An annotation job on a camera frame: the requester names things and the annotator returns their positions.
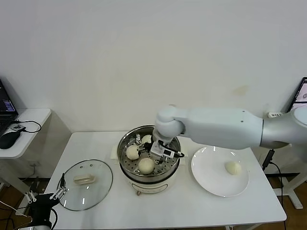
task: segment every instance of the white robotic arm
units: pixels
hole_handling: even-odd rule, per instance
[[[168,106],[158,112],[153,136],[169,143],[176,136],[200,144],[240,150],[262,146],[270,149],[291,143],[307,161],[307,108],[300,107],[275,118],[262,119],[243,109]]]

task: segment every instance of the black cable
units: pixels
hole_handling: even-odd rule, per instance
[[[0,221],[2,221],[2,220],[8,220],[8,219],[11,219],[11,218],[4,218],[4,219],[0,219]]]
[[[22,197],[19,198],[19,200],[17,201],[16,205],[14,205],[13,207],[17,206],[17,205],[19,204],[19,202],[23,199],[23,197],[24,197],[24,195],[22,195]],[[11,211],[11,213],[10,213],[10,215],[9,215],[9,218],[8,218],[8,219],[11,219],[13,226],[15,226],[15,224],[14,224],[14,220],[11,218],[11,216],[12,216],[12,214],[13,214],[14,211],[15,211],[15,210],[12,209],[12,211]],[[8,223],[9,223],[9,220],[6,221],[5,230],[8,229],[8,226],[9,226]]]
[[[15,208],[15,209],[17,209],[17,210],[19,210],[19,209],[22,209],[22,208],[27,208],[28,206],[26,206],[26,207],[19,207],[19,208]],[[12,211],[12,209],[5,209],[5,208],[1,208],[0,207],[0,210],[4,210],[4,211]]]
[[[21,181],[25,181],[25,180],[26,180],[26,179],[28,179],[29,177],[34,176],[34,175],[35,175],[36,165],[35,165],[35,164],[33,164],[33,165],[31,165],[31,166],[33,166],[33,168],[34,168],[33,173],[32,173],[30,176],[28,176],[28,177],[26,177],[26,178],[22,179]]]
[[[163,141],[159,140],[158,143],[159,143],[163,148],[165,148],[165,149],[167,149],[167,150],[173,151],[173,152],[175,152],[175,153],[180,153],[180,155],[177,155],[177,157],[184,157],[184,154],[183,154],[182,152],[179,152],[179,151],[176,150],[176,149],[172,149],[172,148],[170,148],[170,147],[164,145],[164,144],[163,144]]]
[[[58,214],[57,214],[57,212],[56,212],[53,208],[51,209],[51,211],[53,211],[54,215],[56,215],[56,221],[54,222],[54,224],[53,224],[53,226],[52,226],[52,228],[51,228],[51,230],[53,230],[54,227],[55,227],[55,225],[56,225],[57,222],[58,222]]]
[[[36,121],[32,121],[32,120],[30,120],[30,121],[15,120],[15,121],[12,121],[11,124],[28,123],[28,122],[33,122],[33,123],[39,125],[39,130],[37,130],[37,131],[28,131],[28,130],[26,130],[25,128],[23,128],[23,129],[21,130],[22,132],[26,132],[26,133],[37,133],[37,132],[39,132],[39,131],[42,129],[42,126],[41,126],[39,123],[37,123]]]
[[[270,161],[269,164],[275,165],[276,168],[278,169],[279,175],[282,174],[280,169],[279,169],[279,167],[277,166],[277,164],[273,163],[272,161]],[[280,177],[280,183],[281,183],[281,189],[282,189],[282,202],[281,203],[282,203],[282,207],[283,207],[283,178],[282,177]],[[283,227],[284,227],[285,230],[287,230],[287,226],[286,226],[286,221],[285,220],[283,221]]]

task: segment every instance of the stainless steel rim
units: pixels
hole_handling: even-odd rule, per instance
[[[125,174],[125,176],[126,176],[128,179],[130,179],[130,180],[132,180],[132,181],[134,181],[134,182],[136,182],[136,183],[139,183],[139,184],[158,184],[158,183],[161,183],[161,182],[163,182],[163,181],[166,181],[166,180],[169,179],[171,176],[173,176],[173,175],[176,173],[176,171],[177,171],[177,169],[178,169],[178,167],[179,167],[179,164],[180,164],[180,162],[179,162],[178,165],[176,166],[175,170],[173,170],[172,173],[169,174],[167,177],[161,179],[160,181],[154,181],[154,182],[141,182],[141,181],[139,181],[139,180],[136,180],[135,178],[130,177],[130,176],[126,173],[126,171],[123,169],[123,167],[122,167],[121,165],[119,165],[119,166],[120,166],[120,169],[122,170],[122,172]]]
[[[103,164],[105,164],[105,165],[110,169],[111,175],[112,175],[110,188],[109,188],[109,190],[107,191],[106,195],[105,195],[99,202],[97,202],[97,204],[95,204],[95,205],[93,205],[93,206],[90,206],[90,207],[88,207],[88,208],[82,209],[82,210],[72,210],[72,209],[69,209],[69,208],[67,208],[67,207],[64,207],[64,205],[60,202],[60,204],[61,204],[64,208],[66,208],[67,210],[74,211],[74,212],[80,212],[80,211],[88,210],[88,209],[90,209],[90,208],[92,208],[92,207],[98,205],[98,204],[99,204],[101,201],[103,201],[103,199],[109,194],[110,189],[111,189],[111,187],[112,187],[112,184],[113,184],[113,172],[112,172],[112,169],[110,168],[110,166],[109,166],[107,163],[105,163],[104,161],[101,161],[101,160],[97,160],[97,159],[88,159],[88,160],[80,161],[80,162],[74,164],[73,166],[71,166],[68,170],[66,170],[66,172],[64,173],[64,175],[65,175],[71,168],[73,168],[73,167],[76,166],[77,164],[80,164],[80,163],[85,162],[85,161],[99,161],[99,162],[102,162]]]

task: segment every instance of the glass lid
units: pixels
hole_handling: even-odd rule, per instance
[[[113,182],[110,167],[99,160],[79,162],[68,169],[64,177],[67,192],[60,203],[72,211],[86,210],[100,203]]]

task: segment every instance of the computer mouse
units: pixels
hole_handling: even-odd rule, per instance
[[[13,146],[20,137],[20,132],[9,132],[0,137],[0,149],[6,150]]]

